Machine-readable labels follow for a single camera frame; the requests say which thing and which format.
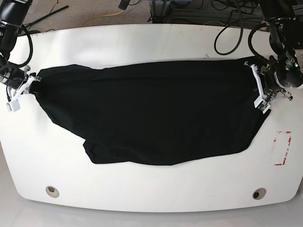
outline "gray floor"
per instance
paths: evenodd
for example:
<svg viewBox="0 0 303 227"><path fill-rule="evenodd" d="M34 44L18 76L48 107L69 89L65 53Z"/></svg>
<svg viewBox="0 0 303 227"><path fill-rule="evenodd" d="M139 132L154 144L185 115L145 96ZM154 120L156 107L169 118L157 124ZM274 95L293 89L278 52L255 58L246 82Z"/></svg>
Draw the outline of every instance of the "gray floor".
<svg viewBox="0 0 303 227"><path fill-rule="evenodd" d="M192 3L186 7L187 9L198 9L202 2L202 10L214 10L211 6L210 0L193 0ZM39 22L37 25L31 27L30 30L39 30L45 32L49 29L67 29L79 27L80 24L87 20L88 18L97 15L107 15L112 13L117 13L120 11L118 5L120 0L34 0L33 12L28 13L25 19L25 24L32 22L50 12L50 10L55 5L54 10L59 9L63 6L68 5L69 8L55 14L44 21ZM136 3L137 0L131 0L131 3ZM218 8L222 8L222 5L214 1L214 5ZM233 8L227 8L225 11L233 10ZM255 10L255 14L260 14L260 10ZM147 23L150 17L150 7L146 0L140 3L129 6L126 11L117 16L112 17L101 17L96 18L85 26L100 26L100 25L119 25L119 24L142 24Z"/></svg>

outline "wire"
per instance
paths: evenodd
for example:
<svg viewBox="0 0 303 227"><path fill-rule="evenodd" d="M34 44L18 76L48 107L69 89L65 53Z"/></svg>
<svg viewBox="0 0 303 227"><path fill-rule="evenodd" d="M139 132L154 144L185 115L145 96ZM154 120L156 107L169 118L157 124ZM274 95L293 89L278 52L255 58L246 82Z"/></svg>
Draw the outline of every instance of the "wire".
<svg viewBox="0 0 303 227"><path fill-rule="evenodd" d="M150 22L150 21L152 21L152 13L151 13L151 17L147 20L147 22Z"/></svg>
<svg viewBox="0 0 303 227"><path fill-rule="evenodd" d="M30 34L29 34L27 28L24 25L21 25L21 28L23 29L24 33L27 35L27 38L28 38L29 56L28 56L28 59L23 64L15 65L18 68L22 68L22 67L26 66L27 64L29 64L30 60L33 57L33 52L34 52L33 41L32 41L32 38L30 37Z"/></svg>
<svg viewBox="0 0 303 227"><path fill-rule="evenodd" d="M299 9L303 9L303 7L301 7L301 8L297 8L297 9L294 9L294 10L299 10Z"/></svg>
<svg viewBox="0 0 303 227"><path fill-rule="evenodd" d="M46 19L46 18L48 18L48 17L50 17L50 16L52 16L52 15L58 13L58 12L64 10L64 9L67 9L68 7L69 7L69 6L64 6L64 7L60 8L60 9L57 9L57 10L55 10L54 12L51 12L51 13L49 13L49 14L47 14L47 15L41 17L41 18L39 18L38 20L35 20L35 21L31 22L31 23L26 24L25 27L33 26L33 25L39 23L40 21L42 21L42 20L44 20L44 19Z"/></svg>
<svg viewBox="0 0 303 227"><path fill-rule="evenodd" d="M122 12L123 12L123 10L120 11L120 12L118 12L118 13L107 14L107 15L99 15L99 16L92 17L92 18L87 19L86 21L84 21L84 22L80 25L80 27L82 27L85 23L89 22L89 21L92 20L92 19L99 18L99 17L110 17L110 16L115 16L115 15L119 15L119 14L122 13Z"/></svg>
<svg viewBox="0 0 303 227"><path fill-rule="evenodd" d="M134 5L137 5L138 3L140 3L141 1L137 1L136 3L134 4L128 4L129 6L134 6Z"/></svg>
<svg viewBox="0 0 303 227"><path fill-rule="evenodd" d="M218 9L218 8L216 8L216 7L214 6L214 4L213 4L213 0L210 0L210 4L211 4L211 5L212 5L212 7L213 7L214 9L216 9L216 10L225 10L225 9L227 9L227 7L228 7L228 6L226 6L225 8Z"/></svg>
<svg viewBox="0 0 303 227"><path fill-rule="evenodd" d="M224 24L224 26L226 26L226 25L231 21L231 19L232 19L232 14L233 14L234 12L237 12L237 11L236 11L236 10L232 10L232 11L231 11L231 13L230 13L229 16L228 16L227 22ZM253 10L252 10L250 13L243 12L243 11L241 11L241 12L242 12L242 14L250 15L250 14L253 13Z"/></svg>
<svg viewBox="0 0 303 227"><path fill-rule="evenodd" d="M199 8L197 8L197 10L201 9L203 5L204 5L204 0L202 0L202 4L200 5Z"/></svg>
<svg viewBox="0 0 303 227"><path fill-rule="evenodd" d="M50 11L49 13L52 12L52 10L55 8L55 6L56 6L57 4L59 4L59 0L57 0L57 2L54 4L54 6L52 7L52 9L51 9L51 11Z"/></svg>
<svg viewBox="0 0 303 227"><path fill-rule="evenodd" d="M236 8L236 7L237 7L237 5L234 4L233 2L231 2L230 0L227 0L227 1L214 0L214 1L217 1L217 2L223 4L223 5L227 6L227 7L233 7L233 8ZM252 3L252 2L253 2L252 0L250 0L250 1L248 1L248 0L244 0L244 1L240 0L240 1L238 1L238 3L239 3L239 2L243 2L243 4L241 5L241 7L245 7L245 8L248 8L248 9L255 9L255 8L256 8L256 7L253 6L253 4L252 4L251 7L250 7L250 6L245 6L245 4L246 4L247 2Z"/></svg>
<svg viewBox="0 0 303 227"><path fill-rule="evenodd" d="M217 35L217 37L215 38L214 40L214 51L216 51L217 54L219 55L229 55L233 52L235 52L235 50L239 47L241 41L242 41L242 37L243 37L243 30L244 30L244 26L243 26L243 15L242 15L242 12L241 12L241 8L240 8L240 5L239 5L239 2L238 0L235 0L236 2L236 6L237 6L237 10L238 10L238 13L239 13L239 17L240 17L240 36L239 36L239 39L238 39L238 42L236 44L236 46L231 50L231 51L228 51L226 53L221 53L217 50L217 40L219 38L219 36L222 34L222 31L224 31L224 29Z"/></svg>
<svg viewBox="0 0 303 227"><path fill-rule="evenodd" d="M244 20L248 20L248 19L263 20L263 19L260 18L260 17L247 17L247 18L243 18L243 21L244 21ZM231 26L234 25L234 24L237 24L239 21L240 21L240 20L236 20L236 21L232 22L231 24L227 25L225 28L223 28L223 29L221 30L221 32L219 32L219 34L217 35L216 40L217 40L217 38L218 38L218 37L219 37L227 28L231 27Z"/></svg>
<svg viewBox="0 0 303 227"><path fill-rule="evenodd" d="M222 23L221 21L219 21L219 20L212 20L212 21L208 21L208 22L205 22L203 25L208 25L208 24L210 24L210 23L214 23L214 22L216 22L216 23L219 23L219 24L221 24L221 25L226 25L225 23Z"/></svg>
<svg viewBox="0 0 303 227"><path fill-rule="evenodd" d="M194 22L191 22L191 21L189 21L189 20L182 19L182 18L175 18L175 19L172 19L171 22L173 22L174 20L183 20L183 21L185 21L185 22L187 22L187 23L190 23L190 24L193 24L193 25L203 25L203 24L194 23Z"/></svg>
<svg viewBox="0 0 303 227"><path fill-rule="evenodd" d="M11 101L11 98L10 98L10 96L9 96L8 88L9 88L9 87L6 85L6 96L7 96L7 98L8 98L8 102L10 102L10 101Z"/></svg>
<svg viewBox="0 0 303 227"><path fill-rule="evenodd" d="M252 37L255 34L255 32L263 27L268 27L267 24L259 24L257 26L255 26L252 31L250 32L249 36L248 36L248 47L250 48L250 51L257 57L259 58L261 61L263 61L265 64L269 64L269 60L267 60L266 58L264 58L262 55L260 55L258 52L255 51L255 49L252 46Z"/></svg>

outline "black t-shirt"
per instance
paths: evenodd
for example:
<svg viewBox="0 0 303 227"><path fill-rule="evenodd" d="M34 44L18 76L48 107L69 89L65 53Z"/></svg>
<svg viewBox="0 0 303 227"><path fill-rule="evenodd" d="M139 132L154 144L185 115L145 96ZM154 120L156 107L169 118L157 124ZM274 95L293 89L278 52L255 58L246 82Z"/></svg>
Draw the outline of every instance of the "black t-shirt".
<svg viewBox="0 0 303 227"><path fill-rule="evenodd" d="M245 61L169 61L103 70L41 70L31 93L57 125L84 138L95 164L174 165L245 150L267 118Z"/></svg>

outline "red marking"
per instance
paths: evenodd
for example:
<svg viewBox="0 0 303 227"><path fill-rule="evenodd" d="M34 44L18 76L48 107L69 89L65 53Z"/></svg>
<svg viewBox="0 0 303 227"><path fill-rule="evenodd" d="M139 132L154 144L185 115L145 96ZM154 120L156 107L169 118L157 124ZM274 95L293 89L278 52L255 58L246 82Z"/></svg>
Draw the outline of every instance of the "red marking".
<svg viewBox="0 0 303 227"><path fill-rule="evenodd" d="M289 147L289 145L290 145L291 139L292 139L292 137L290 136L289 139L288 139L288 147ZM283 163L282 163L282 164L275 164L275 166L282 166L282 165L284 166L284 165L285 165L285 161L286 161L286 158L287 158L288 150L289 150L289 148L287 148L287 150L286 150L285 157L284 157L284 159L283 159Z"/></svg>
<svg viewBox="0 0 303 227"><path fill-rule="evenodd" d="M276 141L276 138L274 139L273 146L271 147L271 151L270 151L270 153L273 153L273 151L274 151L274 147L275 147L275 141Z"/></svg>

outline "yellow cable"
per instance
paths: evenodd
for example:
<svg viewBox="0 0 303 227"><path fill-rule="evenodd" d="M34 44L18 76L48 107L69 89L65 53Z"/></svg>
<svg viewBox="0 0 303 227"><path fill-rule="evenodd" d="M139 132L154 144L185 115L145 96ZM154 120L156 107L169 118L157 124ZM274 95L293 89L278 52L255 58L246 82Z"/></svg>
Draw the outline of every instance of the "yellow cable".
<svg viewBox="0 0 303 227"><path fill-rule="evenodd" d="M120 13L122 13L123 12L123 10L122 11L120 11L120 12L118 12L118 13L113 13L113 14L107 14L107 15L100 15L100 16L95 16L95 17L92 17L92 18L90 18L90 19L87 19L86 21L84 21L81 25L80 25L80 27L82 27L86 22L88 22L88 21L90 21L90 20L92 20L92 19L95 19L95 18L98 18L98 17L109 17L109 16L115 16L115 15L119 15Z"/></svg>

